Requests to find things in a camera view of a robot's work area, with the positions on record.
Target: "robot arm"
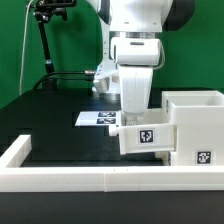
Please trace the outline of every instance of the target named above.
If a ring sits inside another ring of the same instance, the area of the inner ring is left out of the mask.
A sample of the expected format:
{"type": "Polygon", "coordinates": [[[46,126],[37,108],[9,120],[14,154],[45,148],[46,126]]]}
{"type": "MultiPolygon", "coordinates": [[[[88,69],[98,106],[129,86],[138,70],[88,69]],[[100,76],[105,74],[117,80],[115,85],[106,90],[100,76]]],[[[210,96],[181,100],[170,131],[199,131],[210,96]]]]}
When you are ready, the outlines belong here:
{"type": "MultiPolygon", "coordinates": [[[[162,43],[155,38],[155,34],[161,33],[164,26],[166,30],[177,30],[185,24],[194,11],[194,0],[88,2],[98,12],[104,24],[108,24],[109,31],[116,32],[116,37],[111,40],[110,54],[116,64],[116,67],[113,64],[114,68],[118,69],[121,108],[126,125],[135,125],[137,117],[143,116],[148,107],[153,70],[161,67],[158,64],[162,43]]],[[[111,74],[106,69],[103,74],[95,77],[100,91],[107,91],[109,81],[104,83],[105,88],[101,88],[101,81],[105,81],[104,78],[111,74]]]]}

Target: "green backdrop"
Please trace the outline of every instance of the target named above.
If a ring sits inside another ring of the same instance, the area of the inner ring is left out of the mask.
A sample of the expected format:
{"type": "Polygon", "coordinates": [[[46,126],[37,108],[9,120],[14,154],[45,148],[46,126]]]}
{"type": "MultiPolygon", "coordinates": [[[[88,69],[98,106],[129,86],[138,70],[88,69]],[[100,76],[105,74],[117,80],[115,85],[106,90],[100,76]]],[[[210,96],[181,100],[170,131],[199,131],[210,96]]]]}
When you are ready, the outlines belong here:
{"type": "MultiPolygon", "coordinates": [[[[19,96],[25,20],[24,0],[8,0],[0,8],[0,108],[19,96]]],[[[178,32],[164,32],[165,67],[155,72],[154,87],[224,88],[223,0],[196,0],[196,10],[178,32]]],[[[99,21],[85,0],[68,9],[69,20],[54,17],[46,25],[56,70],[94,69],[101,60],[99,21]]],[[[35,18],[30,13],[23,90],[45,74],[44,56],[35,18]]],[[[76,82],[75,86],[87,87],[76,82]]],[[[75,87],[63,82],[61,87],[75,87]]]]}

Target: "white border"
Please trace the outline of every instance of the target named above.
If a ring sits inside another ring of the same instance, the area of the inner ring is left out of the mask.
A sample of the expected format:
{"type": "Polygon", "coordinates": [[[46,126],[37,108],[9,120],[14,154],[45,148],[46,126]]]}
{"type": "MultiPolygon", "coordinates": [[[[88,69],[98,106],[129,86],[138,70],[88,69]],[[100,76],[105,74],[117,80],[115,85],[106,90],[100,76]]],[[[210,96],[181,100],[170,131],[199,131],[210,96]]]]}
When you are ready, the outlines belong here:
{"type": "Polygon", "coordinates": [[[0,158],[0,192],[224,190],[224,166],[20,168],[31,151],[21,135],[0,158]]]}

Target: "qr code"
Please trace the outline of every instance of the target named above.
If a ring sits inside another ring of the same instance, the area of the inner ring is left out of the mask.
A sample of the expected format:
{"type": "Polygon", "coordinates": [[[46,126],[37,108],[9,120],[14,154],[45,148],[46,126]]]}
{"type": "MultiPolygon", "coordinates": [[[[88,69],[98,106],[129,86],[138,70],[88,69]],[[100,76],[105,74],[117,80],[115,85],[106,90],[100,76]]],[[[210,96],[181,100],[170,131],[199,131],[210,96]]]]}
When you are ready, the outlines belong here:
{"type": "Polygon", "coordinates": [[[197,165],[210,165],[210,164],[212,164],[211,151],[197,152],[197,165]]]}
{"type": "Polygon", "coordinates": [[[139,137],[140,144],[154,143],[154,130],[141,130],[139,137]]]}

